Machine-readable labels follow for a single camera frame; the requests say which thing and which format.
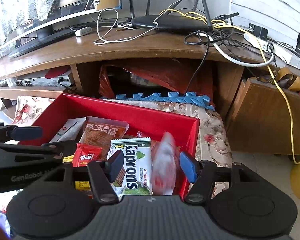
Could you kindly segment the red yellow Trolli packet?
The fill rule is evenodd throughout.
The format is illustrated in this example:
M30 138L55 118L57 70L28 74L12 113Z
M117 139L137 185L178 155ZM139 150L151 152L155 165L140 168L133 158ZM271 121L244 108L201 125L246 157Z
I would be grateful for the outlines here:
M73 167L86 167L91 161L103 160L102 148L99 146L77 144L76 152L73 155L63 158L63 162L72 163ZM76 181L75 189L92 196L88 181Z

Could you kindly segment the green Kaprons wafer packet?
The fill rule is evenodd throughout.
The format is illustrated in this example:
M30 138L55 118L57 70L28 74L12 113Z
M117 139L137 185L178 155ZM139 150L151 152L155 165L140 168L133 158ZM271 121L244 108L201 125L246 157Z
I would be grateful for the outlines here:
M152 160L151 139L127 138L114 139L107 158L117 150L123 152L124 161L116 180L111 184L119 198L124 195L151 196Z

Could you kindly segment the white red sachet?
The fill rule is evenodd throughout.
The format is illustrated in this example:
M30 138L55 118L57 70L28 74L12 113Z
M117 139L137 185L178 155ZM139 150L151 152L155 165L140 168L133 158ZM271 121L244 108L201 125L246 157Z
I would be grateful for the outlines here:
M177 153L174 137L168 132L152 146L151 185L154 195L172 195L179 168Z

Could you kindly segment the orange spicy snack packet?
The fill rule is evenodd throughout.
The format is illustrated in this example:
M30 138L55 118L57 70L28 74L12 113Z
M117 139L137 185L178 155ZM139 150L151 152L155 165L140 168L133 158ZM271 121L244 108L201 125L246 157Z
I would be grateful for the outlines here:
M125 121L87 116L79 143L102 148L99 159L103 160L109 152L111 141L122 139L128 129L129 123Z

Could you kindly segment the pink red cake packet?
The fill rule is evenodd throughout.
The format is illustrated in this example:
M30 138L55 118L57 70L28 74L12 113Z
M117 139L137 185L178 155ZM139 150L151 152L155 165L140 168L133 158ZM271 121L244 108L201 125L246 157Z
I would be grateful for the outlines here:
M150 135L147 135L146 133L143 133L143 132L141 132L141 131L138 131L138 132L137 132L137 137L138 137L138 138L150 138L150 139L151 139L151 145L152 145L152 146L156 143L156 141L153 140L153 139L151 138Z

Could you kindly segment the floral beige table cloth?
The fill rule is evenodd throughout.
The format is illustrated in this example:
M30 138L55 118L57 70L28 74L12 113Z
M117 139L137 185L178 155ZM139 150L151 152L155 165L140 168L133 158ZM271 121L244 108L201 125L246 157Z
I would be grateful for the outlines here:
M163 112L158 103L150 107L115 103L73 95L61 95L39 116L35 124L43 129L41 138L30 141L40 146L48 142L76 139L69 131L81 133L73 154L74 167L95 160L108 160L117 150L124 155L123 166L111 188L124 195L184 196L189 183L178 172L179 155L195 156L201 135L207 146L214 146L221 167L232 165L225 129L219 114L204 110L201 118Z

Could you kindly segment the red cardboard box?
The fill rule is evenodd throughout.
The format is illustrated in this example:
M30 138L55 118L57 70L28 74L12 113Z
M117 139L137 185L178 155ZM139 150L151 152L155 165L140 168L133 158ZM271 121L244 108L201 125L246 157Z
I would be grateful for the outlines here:
M43 135L36 140L21 141L22 145L40 146L49 142L68 119L94 116L129 123L127 135L138 131L160 141L165 132L171 133L175 144L195 156L200 120L186 115L162 112L106 100L61 94L33 123L41 126Z

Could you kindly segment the silver media player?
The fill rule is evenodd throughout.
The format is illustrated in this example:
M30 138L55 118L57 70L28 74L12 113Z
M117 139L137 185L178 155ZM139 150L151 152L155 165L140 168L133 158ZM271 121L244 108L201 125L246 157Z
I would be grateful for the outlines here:
M61 75L55 77L47 78L45 75L48 70L41 70L31 74L25 74L19 76L15 80L16 86L36 86L36 87L72 87L75 85L75 81L71 72L71 69L67 70Z

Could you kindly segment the blue foam mat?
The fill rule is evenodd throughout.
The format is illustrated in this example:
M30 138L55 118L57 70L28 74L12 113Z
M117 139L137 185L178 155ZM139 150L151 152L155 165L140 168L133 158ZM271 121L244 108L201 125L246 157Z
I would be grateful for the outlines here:
M179 95L178 92L169 92L168 96L162 96L161 93L153 93L149 96L143 96L143 93L136 93L133 94L131 98L128 98L126 94L117 94L116 99L147 102L189 103L212 111L215 110L209 96L197 95L196 92L187 92L182 96Z

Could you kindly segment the white small adapter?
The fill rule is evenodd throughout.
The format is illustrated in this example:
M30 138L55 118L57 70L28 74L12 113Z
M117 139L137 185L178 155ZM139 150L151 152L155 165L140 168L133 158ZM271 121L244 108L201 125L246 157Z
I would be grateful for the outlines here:
M84 27L75 31L76 37L82 37L92 32L92 27Z

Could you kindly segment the wooden TV stand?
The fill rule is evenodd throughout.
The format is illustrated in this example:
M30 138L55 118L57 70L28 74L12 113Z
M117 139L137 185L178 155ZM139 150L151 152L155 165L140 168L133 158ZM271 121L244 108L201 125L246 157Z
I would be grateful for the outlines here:
M236 65L224 58L215 47L192 46L181 35L152 33L126 43L93 44L94 34L70 37L13 59L0 59L0 80L40 70L98 61L125 59L202 59Z

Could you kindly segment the black television monitor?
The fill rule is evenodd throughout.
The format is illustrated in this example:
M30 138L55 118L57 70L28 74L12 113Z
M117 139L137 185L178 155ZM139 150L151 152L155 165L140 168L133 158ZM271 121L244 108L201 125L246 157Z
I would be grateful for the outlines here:
M8 55L10 59L74 35L72 24L61 30L55 30L54 24L108 8L122 8L121 0L47 0L42 9L38 5L37 1L34 16L27 17L17 28L17 36L12 39L15 48Z

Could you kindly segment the white power strip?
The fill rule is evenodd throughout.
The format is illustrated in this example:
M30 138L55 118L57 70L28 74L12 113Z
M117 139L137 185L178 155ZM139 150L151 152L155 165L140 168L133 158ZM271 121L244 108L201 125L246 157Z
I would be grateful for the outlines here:
M277 43L265 41L259 37L255 37L253 34L244 34L244 39L247 40L253 47L265 52L273 52L276 57L280 58L285 64L300 70L300 57L296 56L293 52L284 48Z

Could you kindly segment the black wifi router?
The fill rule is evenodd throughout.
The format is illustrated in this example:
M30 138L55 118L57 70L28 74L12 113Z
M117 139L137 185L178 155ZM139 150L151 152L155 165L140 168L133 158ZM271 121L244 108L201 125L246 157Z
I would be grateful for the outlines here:
M206 0L195 0L193 10L188 13L176 12L172 15L175 7L180 2L176 2L169 9L158 15L150 15L146 11L145 16L135 17L131 20L134 27L158 29L159 31L168 31L172 33L192 33L195 31L212 31L218 22L226 19L232 19L239 15L234 12L229 15L220 15L211 18Z

